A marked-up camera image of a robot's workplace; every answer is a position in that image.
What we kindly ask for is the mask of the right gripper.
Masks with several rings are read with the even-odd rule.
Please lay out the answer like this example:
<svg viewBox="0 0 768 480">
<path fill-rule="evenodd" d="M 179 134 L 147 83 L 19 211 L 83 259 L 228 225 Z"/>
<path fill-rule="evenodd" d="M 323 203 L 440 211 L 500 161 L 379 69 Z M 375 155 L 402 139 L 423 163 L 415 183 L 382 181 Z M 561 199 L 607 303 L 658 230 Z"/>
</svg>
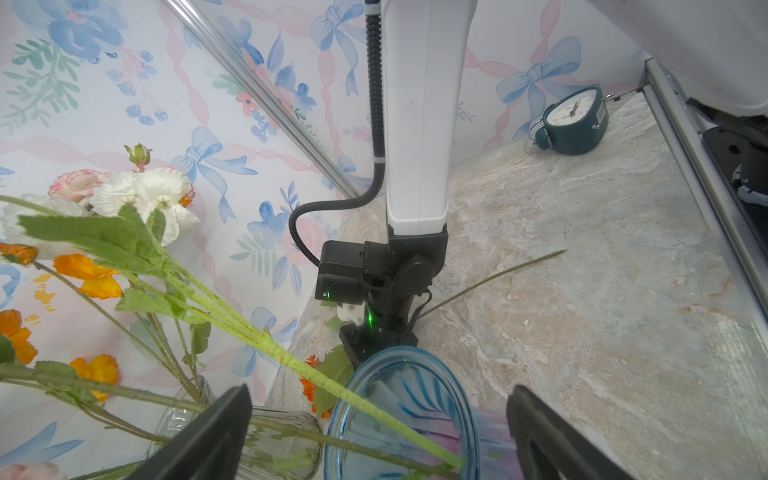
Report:
<svg viewBox="0 0 768 480">
<path fill-rule="evenodd" d="M 341 327 L 339 338 L 354 368 L 359 368 L 369 358 L 383 350 L 397 346 L 416 347 L 418 345 L 418 337 L 406 322 L 384 324 L 373 320 L 364 321 L 360 325 L 347 323 Z"/>
</svg>

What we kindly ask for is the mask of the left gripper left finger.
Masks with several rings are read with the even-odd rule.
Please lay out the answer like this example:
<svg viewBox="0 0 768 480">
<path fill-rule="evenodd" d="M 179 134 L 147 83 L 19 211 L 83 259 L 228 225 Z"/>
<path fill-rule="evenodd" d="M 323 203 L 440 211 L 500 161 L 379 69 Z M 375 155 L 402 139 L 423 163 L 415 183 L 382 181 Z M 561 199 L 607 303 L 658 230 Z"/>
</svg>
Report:
<svg viewBox="0 0 768 480">
<path fill-rule="evenodd" d="M 230 388 L 129 477 L 235 479 L 251 412 L 247 387 Z"/>
</svg>

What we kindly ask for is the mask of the clear grey glass vase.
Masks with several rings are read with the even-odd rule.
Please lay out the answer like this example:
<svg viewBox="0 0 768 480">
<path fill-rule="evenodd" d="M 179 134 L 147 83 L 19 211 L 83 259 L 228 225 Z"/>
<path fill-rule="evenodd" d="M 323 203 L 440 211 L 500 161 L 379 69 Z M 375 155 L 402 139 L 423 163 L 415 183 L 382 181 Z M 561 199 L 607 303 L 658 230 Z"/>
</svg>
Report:
<svg viewBox="0 0 768 480">
<path fill-rule="evenodd" d="M 193 379 L 200 400 L 210 405 L 216 400 L 207 380 Z M 161 416 L 155 434 L 174 437 L 196 417 L 183 408 L 168 408 Z M 284 426 L 320 433 L 320 425 L 309 413 L 254 407 L 252 419 L 273 420 Z M 312 479 L 320 465 L 323 447 L 320 443 L 260 426 L 249 425 L 236 479 Z"/>
</svg>

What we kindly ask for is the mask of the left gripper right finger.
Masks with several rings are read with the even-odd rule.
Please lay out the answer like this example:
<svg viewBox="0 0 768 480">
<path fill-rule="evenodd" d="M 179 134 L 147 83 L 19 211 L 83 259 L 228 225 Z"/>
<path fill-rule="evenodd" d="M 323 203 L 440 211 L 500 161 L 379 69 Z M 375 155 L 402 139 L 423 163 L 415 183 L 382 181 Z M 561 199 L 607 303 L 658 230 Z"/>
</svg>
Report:
<svg viewBox="0 0 768 480">
<path fill-rule="evenodd" d="M 506 417 L 525 479 L 632 479 L 524 385 L 508 397 Z"/>
</svg>

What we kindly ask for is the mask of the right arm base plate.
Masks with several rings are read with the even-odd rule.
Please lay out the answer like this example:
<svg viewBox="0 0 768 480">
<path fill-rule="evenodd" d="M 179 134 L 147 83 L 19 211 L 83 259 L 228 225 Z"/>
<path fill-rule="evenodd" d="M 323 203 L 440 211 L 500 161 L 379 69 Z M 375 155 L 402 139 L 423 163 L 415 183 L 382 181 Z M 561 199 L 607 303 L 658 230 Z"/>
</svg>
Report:
<svg viewBox="0 0 768 480">
<path fill-rule="evenodd" d="M 735 116 L 696 99 L 687 106 L 714 124 L 704 146 L 763 256 L 767 255 L 767 117 Z"/>
</svg>

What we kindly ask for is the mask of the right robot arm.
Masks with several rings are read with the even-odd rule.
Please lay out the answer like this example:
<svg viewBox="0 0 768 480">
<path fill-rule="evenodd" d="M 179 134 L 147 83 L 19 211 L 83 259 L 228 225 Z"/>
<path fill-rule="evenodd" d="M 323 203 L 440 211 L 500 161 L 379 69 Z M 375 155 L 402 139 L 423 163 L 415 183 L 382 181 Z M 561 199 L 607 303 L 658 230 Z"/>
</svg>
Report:
<svg viewBox="0 0 768 480">
<path fill-rule="evenodd" d="M 600 1 L 648 54 L 642 93 L 692 188 L 767 300 L 767 5 L 763 1 Z M 386 197 L 387 239 L 326 242 L 314 258 L 319 300 L 364 309 L 341 326 L 359 366 L 413 347 L 417 296 L 445 265 L 448 177 L 473 1 L 367 1 L 374 175 L 356 209 Z"/>
</svg>

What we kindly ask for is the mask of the orange marigold flower stem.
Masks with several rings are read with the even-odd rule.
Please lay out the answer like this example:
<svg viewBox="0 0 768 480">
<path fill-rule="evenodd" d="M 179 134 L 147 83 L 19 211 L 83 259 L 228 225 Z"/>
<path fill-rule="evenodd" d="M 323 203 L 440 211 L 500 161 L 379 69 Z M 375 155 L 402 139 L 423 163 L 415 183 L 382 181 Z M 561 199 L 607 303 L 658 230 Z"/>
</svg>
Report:
<svg viewBox="0 0 768 480">
<path fill-rule="evenodd" d="M 564 254 L 565 252 L 566 249 L 558 250 L 502 270 L 465 288 L 464 290 L 461 290 L 451 297 L 448 297 L 435 306 L 430 307 L 426 311 L 424 311 L 423 308 L 426 307 L 429 302 L 425 301 L 415 311 L 416 319 L 419 320 L 422 317 L 449 305 L 455 300 L 458 300 L 459 298 L 469 294 L 470 292 L 493 280 L 511 274 L 512 272 L 527 268 L 529 266 L 533 266 L 537 263 L 555 258 Z M 331 380 L 336 381 L 340 385 L 346 384 L 351 379 L 352 373 L 354 372 L 354 367 L 351 363 L 351 360 L 349 359 L 348 354 L 344 351 L 342 345 L 333 347 L 323 358 L 319 358 L 316 355 L 309 356 L 305 360 L 305 364 L 309 368 L 327 375 Z M 335 409 L 337 401 L 339 400 L 339 396 L 333 392 L 328 391 L 324 387 L 319 386 L 316 382 L 310 379 L 300 377 L 299 381 L 302 385 L 302 395 L 311 404 L 312 413 L 315 414 L 318 418 L 329 419 Z"/>
</svg>

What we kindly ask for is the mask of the blue purple glass vase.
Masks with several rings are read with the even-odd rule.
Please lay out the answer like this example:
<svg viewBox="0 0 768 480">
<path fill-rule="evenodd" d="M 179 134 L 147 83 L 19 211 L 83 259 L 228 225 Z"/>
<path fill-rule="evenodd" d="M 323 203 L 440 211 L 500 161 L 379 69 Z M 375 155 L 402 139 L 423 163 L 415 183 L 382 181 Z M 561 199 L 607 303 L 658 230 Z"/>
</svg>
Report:
<svg viewBox="0 0 768 480">
<path fill-rule="evenodd" d="M 415 347 L 384 350 L 366 360 L 346 387 L 461 457 L 461 479 L 524 479 L 505 415 L 472 407 L 459 381 L 434 355 Z M 341 400 L 328 435 L 425 465 L 443 463 Z M 332 446 L 324 454 L 323 479 L 403 479 L 410 472 Z"/>
</svg>

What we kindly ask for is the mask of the orange rose stem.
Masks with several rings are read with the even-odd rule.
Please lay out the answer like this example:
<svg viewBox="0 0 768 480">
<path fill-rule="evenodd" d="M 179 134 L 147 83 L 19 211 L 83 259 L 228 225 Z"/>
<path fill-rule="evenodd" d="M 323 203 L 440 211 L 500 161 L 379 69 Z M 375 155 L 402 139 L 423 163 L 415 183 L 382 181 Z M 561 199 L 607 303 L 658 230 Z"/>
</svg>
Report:
<svg viewBox="0 0 768 480">
<path fill-rule="evenodd" d="M 115 480 L 124 479 L 135 472 L 145 460 L 135 461 L 120 466 L 104 468 L 95 472 L 72 477 L 71 480 Z"/>
</svg>

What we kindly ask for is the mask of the white rosebud stem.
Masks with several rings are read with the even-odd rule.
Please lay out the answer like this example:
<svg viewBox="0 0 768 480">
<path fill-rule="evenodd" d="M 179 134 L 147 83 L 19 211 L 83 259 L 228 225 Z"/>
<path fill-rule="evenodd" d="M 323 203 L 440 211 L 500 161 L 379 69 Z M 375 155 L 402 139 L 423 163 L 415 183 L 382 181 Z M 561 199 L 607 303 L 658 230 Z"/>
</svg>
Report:
<svg viewBox="0 0 768 480">
<path fill-rule="evenodd" d="M 76 370 L 68 364 L 52 361 L 40 361 L 34 367 L 28 368 L 17 358 L 17 352 L 12 341 L 6 336 L 1 337 L 1 381 L 15 385 L 21 385 L 40 390 L 45 394 L 70 404 L 96 420 L 106 423 L 110 428 L 126 430 L 134 436 L 139 436 L 153 442 L 158 442 L 164 447 L 172 438 L 166 438 L 154 434 L 148 434 L 138 430 L 137 427 L 123 422 L 112 416 L 97 402 L 95 391 L 107 393 L 116 397 L 136 400 L 145 403 L 161 405 L 169 408 L 183 408 L 195 412 L 196 417 L 210 405 L 195 402 L 176 400 L 149 391 L 137 390 L 110 383 L 97 382 L 78 376 Z M 289 437 L 300 437 L 312 440 L 322 445 L 347 450 L 375 460 L 406 468 L 411 471 L 408 478 L 439 477 L 443 479 L 456 479 L 456 468 L 442 463 L 430 466 L 413 460 L 407 460 L 395 455 L 387 454 L 371 448 L 363 447 L 348 441 L 338 440 L 321 433 L 300 429 L 294 426 L 284 426 L 273 420 L 251 419 L 249 425 L 260 426 L 286 434 Z"/>
</svg>

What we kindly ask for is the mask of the pink carnation stem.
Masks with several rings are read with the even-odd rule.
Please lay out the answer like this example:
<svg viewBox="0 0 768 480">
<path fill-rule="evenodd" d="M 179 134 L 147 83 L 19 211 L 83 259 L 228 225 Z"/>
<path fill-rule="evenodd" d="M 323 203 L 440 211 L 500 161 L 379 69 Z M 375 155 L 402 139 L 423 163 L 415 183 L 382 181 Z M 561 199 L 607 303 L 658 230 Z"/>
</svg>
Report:
<svg viewBox="0 0 768 480">
<path fill-rule="evenodd" d="M 1 469 L 1 480 L 67 480 L 53 463 L 12 464 Z"/>
</svg>

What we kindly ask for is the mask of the white flower stem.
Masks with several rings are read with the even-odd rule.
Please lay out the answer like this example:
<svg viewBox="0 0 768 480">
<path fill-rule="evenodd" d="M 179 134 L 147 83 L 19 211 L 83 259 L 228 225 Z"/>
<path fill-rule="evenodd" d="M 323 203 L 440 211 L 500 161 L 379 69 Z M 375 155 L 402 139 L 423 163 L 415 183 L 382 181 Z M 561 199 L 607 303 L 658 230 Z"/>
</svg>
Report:
<svg viewBox="0 0 768 480">
<path fill-rule="evenodd" d="M 189 178 L 171 167 L 113 172 L 84 200 L 4 195 L 1 219 L 14 244 L 41 253 L 74 251 L 79 259 L 65 263 L 72 271 L 92 262 L 83 280 L 86 295 L 115 298 L 119 311 L 221 329 L 428 452 L 444 474 L 459 469 L 457 455 L 294 357 L 168 253 L 167 245 L 198 223 L 187 207 L 192 191 Z"/>
</svg>

